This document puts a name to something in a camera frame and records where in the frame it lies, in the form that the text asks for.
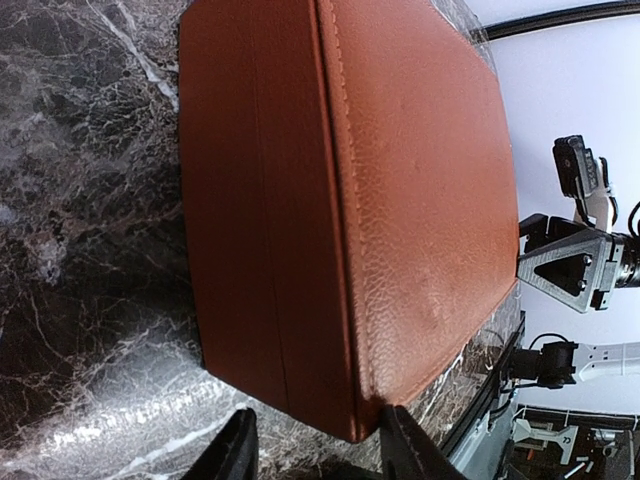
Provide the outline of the red jewelry box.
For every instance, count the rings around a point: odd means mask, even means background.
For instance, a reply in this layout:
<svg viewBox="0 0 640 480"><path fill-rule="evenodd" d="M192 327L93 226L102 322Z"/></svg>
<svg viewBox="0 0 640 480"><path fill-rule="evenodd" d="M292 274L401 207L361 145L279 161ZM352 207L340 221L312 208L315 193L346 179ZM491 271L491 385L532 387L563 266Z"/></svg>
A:
<svg viewBox="0 0 640 480"><path fill-rule="evenodd" d="M358 443L514 290L496 74L429 1L196 1L179 147L206 369Z"/></svg>

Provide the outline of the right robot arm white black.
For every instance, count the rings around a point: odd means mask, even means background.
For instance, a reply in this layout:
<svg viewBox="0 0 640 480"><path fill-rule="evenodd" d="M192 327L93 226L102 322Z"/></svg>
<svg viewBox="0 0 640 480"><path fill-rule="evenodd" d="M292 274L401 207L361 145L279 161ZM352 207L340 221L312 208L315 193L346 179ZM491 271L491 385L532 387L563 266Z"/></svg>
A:
<svg viewBox="0 0 640 480"><path fill-rule="evenodd" d="M603 311L616 289L639 286L637 236L543 214L521 221L519 231L526 241L517 278L578 313ZM638 373L637 342L592 345L564 337L514 351L509 367L526 387L547 389Z"/></svg>

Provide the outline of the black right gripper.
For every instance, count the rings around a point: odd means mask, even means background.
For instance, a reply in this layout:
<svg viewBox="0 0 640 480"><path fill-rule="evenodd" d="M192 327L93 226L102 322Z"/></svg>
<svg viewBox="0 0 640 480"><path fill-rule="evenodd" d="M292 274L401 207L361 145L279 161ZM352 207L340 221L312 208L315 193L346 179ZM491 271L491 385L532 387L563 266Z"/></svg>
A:
<svg viewBox="0 0 640 480"><path fill-rule="evenodd" d="M517 269L522 282L578 313L609 307L622 272L621 236L543 214L521 221L519 236L525 240Z"/></svg>

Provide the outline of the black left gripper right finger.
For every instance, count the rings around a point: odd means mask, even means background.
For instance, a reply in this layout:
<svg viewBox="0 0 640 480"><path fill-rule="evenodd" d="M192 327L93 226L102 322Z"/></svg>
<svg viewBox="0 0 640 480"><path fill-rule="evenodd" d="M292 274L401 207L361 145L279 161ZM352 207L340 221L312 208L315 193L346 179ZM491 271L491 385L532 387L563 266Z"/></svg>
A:
<svg viewBox="0 0 640 480"><path fill-rule="evenodd" d="M405 407L385 406L378 431L384 479L465 479Z"/></svg>

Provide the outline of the right black frame post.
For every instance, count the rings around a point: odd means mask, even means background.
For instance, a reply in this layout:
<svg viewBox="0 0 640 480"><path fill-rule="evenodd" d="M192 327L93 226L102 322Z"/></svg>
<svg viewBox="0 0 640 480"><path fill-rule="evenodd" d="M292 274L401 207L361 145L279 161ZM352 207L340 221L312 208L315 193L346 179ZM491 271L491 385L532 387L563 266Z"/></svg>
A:
<svg viewBox="0 0 640 480"><path fill-rule="evenodd" d="M498 22L486 26L484 31L487 39L494 41L556 27L638 14L638 1L608 1Z"/></svg>

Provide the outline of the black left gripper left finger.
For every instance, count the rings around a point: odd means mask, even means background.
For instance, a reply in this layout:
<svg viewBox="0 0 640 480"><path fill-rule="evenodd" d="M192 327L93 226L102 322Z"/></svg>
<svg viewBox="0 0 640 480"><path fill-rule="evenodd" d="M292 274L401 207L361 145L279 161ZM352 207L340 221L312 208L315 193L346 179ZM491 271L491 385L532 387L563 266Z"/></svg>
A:
<svg viewBox="0 0 640 480"><path fill-rule="evenodd" d="M236 410L183 480L258 478L258 431L251 408Z"/></svg>

